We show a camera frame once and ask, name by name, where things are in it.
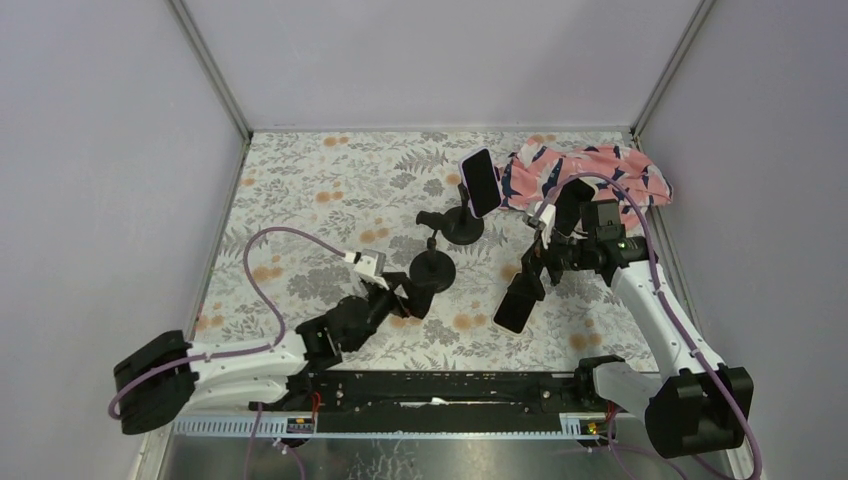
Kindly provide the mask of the phone with beige case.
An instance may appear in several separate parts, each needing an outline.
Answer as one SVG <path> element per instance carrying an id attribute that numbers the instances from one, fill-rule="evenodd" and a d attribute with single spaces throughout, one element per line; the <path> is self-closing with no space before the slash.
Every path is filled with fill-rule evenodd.
<path id="1" fill-rule="evenodd" d="M 519 272 L 498 305 L 493 323 L 514 334 L 521 334 L 537 302 L 545 298 L 541 280 L 533 274 Z"/>

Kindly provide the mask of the black phone stand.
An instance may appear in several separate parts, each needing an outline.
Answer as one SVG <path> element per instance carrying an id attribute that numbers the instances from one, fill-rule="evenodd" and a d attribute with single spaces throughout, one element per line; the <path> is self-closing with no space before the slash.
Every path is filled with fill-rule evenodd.
<path id="1" fill-rule="evenodd" d="M 470 196 L 463 184 L 458 185 L 460 205 L 443 214 L 441 233 L 450 243 L 460 246 L 478 241 L 484 232 L 484 220 L 473 216 Z"/>
<path id="2" fill-rule="evenodd" d="M 417 225 L 425 225 L 433 230 L 426 240 L 425 250 L 412 260 L 409 267 L 411 281 L 421 287 L 430 287 L 436 293 L 450 288 L 456 278 L 454 261 L 437 246 L 439 232 L 447 233 L 453 229 L 455 221 L 447 213 L 420 211 L 416 216 Z"/>

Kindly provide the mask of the phone with lavender case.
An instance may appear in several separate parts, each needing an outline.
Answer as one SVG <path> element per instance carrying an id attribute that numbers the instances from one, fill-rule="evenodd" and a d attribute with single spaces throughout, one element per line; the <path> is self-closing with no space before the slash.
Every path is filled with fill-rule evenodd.
<path id="1" fill-rule="evenodd" d="M 469 153 L 459 162 L 459 171 L 474 218 L 483 218 L 501 206 L 499 174 L 488 148 Z"/>

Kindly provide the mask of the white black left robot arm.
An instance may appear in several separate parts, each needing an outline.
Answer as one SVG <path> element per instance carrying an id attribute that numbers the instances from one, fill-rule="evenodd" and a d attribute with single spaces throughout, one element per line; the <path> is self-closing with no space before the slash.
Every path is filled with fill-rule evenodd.
<path id="1" fill-rule="evenodd" d="M 188 341 L 166 331 L 115 365 L 116 394 L 107 407 L 125 435 L 147 433 L 191 409 L 278 403 L 296 411 L 309 401 L 308 377 L 358 351 L 390 316 L 422 318 L 437 288 L 390 272 L 384 286 L 364 281 L 365 293 L 280 338 L 230 344 Z"/>

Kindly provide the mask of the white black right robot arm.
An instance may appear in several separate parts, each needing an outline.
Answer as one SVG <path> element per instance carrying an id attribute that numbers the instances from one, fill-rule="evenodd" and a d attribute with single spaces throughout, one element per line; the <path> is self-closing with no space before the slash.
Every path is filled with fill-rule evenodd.
<path id="1" fill-rule="evenodd" d="M 566 226 L 587 228 L 571 239 L 555 226 L 552 204 L 529 207 L 536 231 L 494 315 L 499 327 L 521 332 L 545 297 L 542 274 L 558 284 L 565 271 L 592 271 L 623 302 L 648 343 L 659 376 L 651 378 L 618 355 L 584 358 L 574 373 L 573 396 L 583 410 L 607 404 L 639 419 L 664 458 L 735 449 L 748 440 L 753 380 L 743 367 L 730 368 L 697 333 L 668 286 L 653 247 L 629 237 L 612 201 L 586 202 L 566 216 Z"/>

